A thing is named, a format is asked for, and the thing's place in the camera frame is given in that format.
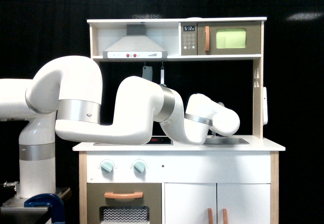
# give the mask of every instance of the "cabinet handle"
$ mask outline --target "cabinet handle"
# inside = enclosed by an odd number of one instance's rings
[[[205,47],[205,52],[208,52],[209,51],[209,41],[210,41],[209,26],[205,26],[205,34],[206,34],[206,47]]]
[[[133,194],[114,194],[112,192],[105,193],[105,198],[108,199],[136,199],[142,197],[143,197],[143,192],[135,192]]]
[[[211,208],[208,208],[208,220],[209,224],[213,224],[213,211]]]
[[[227,210],[223,209],[223,220],[224,220],[224,224],[227,224]]]

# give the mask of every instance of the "stove knob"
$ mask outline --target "stove knob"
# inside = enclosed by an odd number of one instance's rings
[[[145,171],[145,162],[143,160],[136,160],[133,163],[133,169],[137,173],[142,173]]]
[[[113,162],[111,160],[104,160],[100,164],[100,169],[104,173],[109,173],[113,170]]]

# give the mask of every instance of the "oven door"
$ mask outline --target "oven door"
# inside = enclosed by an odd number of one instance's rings
[[[261,54],[261,22],[198,23],[197,54]]]
[[[88,224],[161,224],[161,183],[87,183]]]

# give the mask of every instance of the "microwave window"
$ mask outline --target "microwave window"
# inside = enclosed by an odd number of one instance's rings
[[[186,26],[184,26],[183,31],[194,31],[194,25],[186,25]]]
[[[244,28],[230,28],[216,30],[216,48],[245,48],[247,30]]]

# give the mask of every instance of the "oven window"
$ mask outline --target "oven window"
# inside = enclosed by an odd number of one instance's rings
[[[216,48],[245,48],[247,30],[244,28],[229,28],[216,30]]]
[[[100,224],[149,224],[147,206],[101,206],[99,208]]]

